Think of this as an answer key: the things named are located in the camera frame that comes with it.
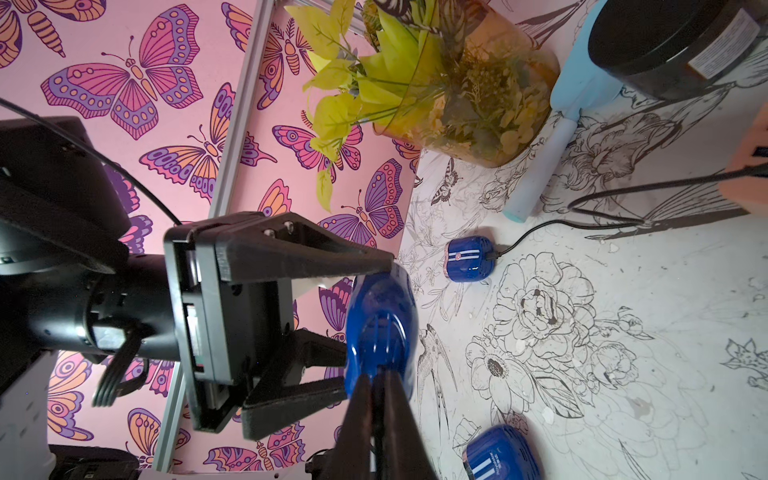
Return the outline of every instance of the black wire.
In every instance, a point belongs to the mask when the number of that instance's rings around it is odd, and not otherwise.
[[[315,458],[315,455],[318,455],[319,453],[325,453],[328,452],[330,449],[320,449],[317,452],[314,452],[310,457],[304,461],[304,463],[310,463],[310,461]]]
[[[518,238],[518,241],[514,242],[511,247],[507,247],[504,250],[502,250],[501,252],[498,252],[496,254],[496,258],[499,258],[501,255],[504,255],[505,253],[509,253],[510,251],[512,251],[517,245],[519,245],[523,240],[525,240],[525,238],[528,235],[530,235],[531,233],[534,233],[536,230],[538,230],[540,228],[548,227],[550,225],[555,225],[555,224],[566,225],[568,227],[578,228],[580,230],[610,230],[612,228],[624,228],[624,227],[635,227],[635,226],[637,226],[636,222],[631,222],[631,223],[628,223],[628,222],[627,223],[611,223],[611,224],[606,224],[606,225],[600,225],[600,224],[596,223],[594,225],[587,225],[586,223],[576,223],[576,222],[571,222],[571,221],[568,221],[568,220],[560,220],[560,219],[549,220],[549,221],[546,221],[544,223],[540,223],[539,225],[531,228],[529,231],[523,233],[522,236],[520,238]]]
[[[629,218],[619,217],[618,215],[604,214],[596,210],[587,210],[579,208],[577,205],[587,203],[589,200],[596,200],[604,197],[614,197],[616,195],[635,194],[637,192],[648,192],[651,190],[659,190],[662,188],[674,188],[674,187],[689,187],[691,185],[708,184],[712,182],[721,182],[724,180],[732,180],[734,178],[749,177],[749,176],[763,176],[768,173],[768,163],[754,165],[751,167],[744,167],[741,170],[734,170],[731,172],[725,172],[723,174],[707,175],[704,177],[686,178],[683,180],[670,180],[668,182],[658,182],[655,184],[637,185],[636,187],[616,188],[613,190],[606,190],[605,192],[599,192],[596,194],[584,195],[581,198],[570,202],[568,204],[568,210],[577,214],[591,215],[592,217],[604,218],[605,220],[614,220],[617,222],[632,222],[636,225],[643,224],[646,220],[641,218]]]
[[[149,191],[148,188],[146,188],[139,180],[136,180],[136,178],[129,174],[123,167],[116,164],[103,154],[99,153],[95,148],[91,147],[90,145],[86,144],[79,138],[75,137],[73,134],[69,133],[68,131],[64,130],[63,128],[59,127],[56,124],[52,124],[51,122],[45,120],[42,117],[39,117],[36,114],[33,114],[29,110],[26,110],[25,108],[19,107],[17,104],[12,103],[10,101],[5,100],[4,98],[0,98],[0,105],[3,107],[9,109],[10,111],[14,111],[15,113],[21,115],[22,117],[26,117],[29,120],[34,121],[35,123],[46,127],[50,131],[57,134],[59,137],[64,138],[69,143],[73,144],[75,147],[79,148],[80,150],[84,151],[86,154],[90,154],[93,157],[96,157],[101,162],[105,163],[109,166],[112,170],[118,172],[120,175],[125,177],[126,180],[130,181],[134,187],[136,187],[141,193],[147,196],[147,198],[155,205],[157,205],[157,208],[162,210],[164,214],[168,216],[168,218],[171,219],[171,221],[174,222],[174,225],[181,225],[181,220],[179,220],[176,215],[174,215],[168,207],[163,204],[163,202],[160,201],[157,197],[155,197],[152,192]]]
[[[754,165],[752,167],[744,167],[741,170],[734,170],[734,171],[726,172],[723,174],[707,175],[705,177],[686,178],[683,180],[671,180],[667,182],[658,182],[655,184],[637,185],[636,187],[616,188],[613,190],[606,190],[605,192],[600,192],[597,194],[584,195],[583,197],[577,198],[576,200],[570,202],[568,204],[568,210],[571,212],[575,212],[577,214],[591,215],[592,217],[604,218],[606,220],[614,220],[620,223],[606,223],[604,225],[600,225],[599,223],[596,223],[592,225],[587,225],[585,223],[575,223],[568,220],[560,220],[560,219],[549,220],[544,223],[540,223],[539,225],[531,228],[529,231],[523,233],[522,236],[518,238],[518,240],[514,242],[511,247],[507,247],[504,250],[497,252],[495,257],[499,258],[500,256],[511,252],[515,247],[517,247],[517,245],[519,245],[523,240],[525,240],[525,238],[528,235],[530,235],[531,233],[534,233],[536,230],[539,230],[540,228],[548,227],[549,225],[555,225],[555,224],[567,225],[568,227],[578,228],[579,230],[610,230],[614,228],[636,227],[638,225],[643,225],[647,222],[643,218],[619,217],[618,215],[604,214],[596,210],[586,210],[584,208],[577,207],[577,205],[585,204],[589,200],[595,200],[595,199],[604,198],[604,197],[613,197],[615,195],[635,194],[637,192],[648,192],[651,190],[660,190],[662,188],[689,187],[691,185],[708,184],[711,182],[721,182],[724,180],[732,180],[734,178],[739,178],[739,177],[748,177],[748,176],[762,177],[766,174],[768,174],[768,163]]]

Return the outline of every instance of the glass jar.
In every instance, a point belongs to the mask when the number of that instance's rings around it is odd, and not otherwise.
[[[560,68],[549,51],[479,0],[438,0],[397,112],[377,133],[483,167],[517,157],[550,112]]]

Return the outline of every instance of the sticker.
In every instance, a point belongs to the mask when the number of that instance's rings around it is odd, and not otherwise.
[[[688,64],[709,80],[744,53],[759,33],[760,26],[757,22],[743,8],[739,8],[739,12],[723,33]]]

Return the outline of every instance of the white stripe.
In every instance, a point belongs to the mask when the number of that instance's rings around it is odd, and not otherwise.
[[[471,256],[471,257],[464,257],[464,256],[462,256],[462,258],[458,258],[458,259],[454,257],[454,258],[449,258],[448,261],[449,262],[455,262],[455,261],[462,261],[462,260],[472,260],[474,258],[480,258],[480,256],[479,255],[474,255],[474,256]]]
[[[493,468],[491,468],[490,470],[488,470],[488,471],[487,471],[486,473],[484,473],[483,475],[481,475],[481,476],[477,477],[475,480],[485,480],[486,478],[490,477],[491,475],[493,475],[493,474],[495,474],[495,473],[496,473],[496,471],[495,471]]]
[[[460,253],[461,255],[465,255],[467,253],[480,253],[480,250],[463,250],[461,252],[449,252],[449,257],[455,257],[457,253]]]
[[[488,457],[488,458],[486,458],[486,459],[485,459],[485,461],[484,461],[483,463],[481,463],[480,465],[478,465],[478,466],[474,467],[474,468],[472,469],[472,473],[473,473],[473,474],[476,474],[477,472],[480,472],[482,469],[484,469],[484,468],[485,468],[485,466],[486,466],[486,465],[488,465],[488,464],[490,464],[490,463],[491,463],[491,457]]]

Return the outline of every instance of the blue handle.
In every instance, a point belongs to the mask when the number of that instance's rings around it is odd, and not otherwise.
[[[550,177],[560,163],[560,158],[568,146],[568,142],[576,131],[578,123],[561,118],[552,135],[547,139],[544,147],[531,159],[531,164],[518,181],[515,189],[509,195],[507,204],[502,213],[509,219],[518,223],[525,223],[533,212],[538,198],[544,192]]]
[[[410,399],[418,338],[419,315],[405,269],[394,263],[390,272],[358,276],[346,322],[347,395],[352,396],[360,375],[372,382],[379,369],[387,369],[400,374]]]

